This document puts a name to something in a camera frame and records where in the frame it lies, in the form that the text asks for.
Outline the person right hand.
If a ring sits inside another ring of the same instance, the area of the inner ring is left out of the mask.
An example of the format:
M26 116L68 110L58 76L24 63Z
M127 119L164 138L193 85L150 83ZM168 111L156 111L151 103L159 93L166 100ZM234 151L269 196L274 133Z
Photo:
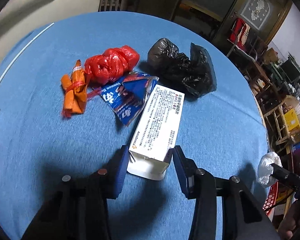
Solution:
M300 226L300 199L297 199L289 208L279 225L278 234L281 239L291 239L294 230Z

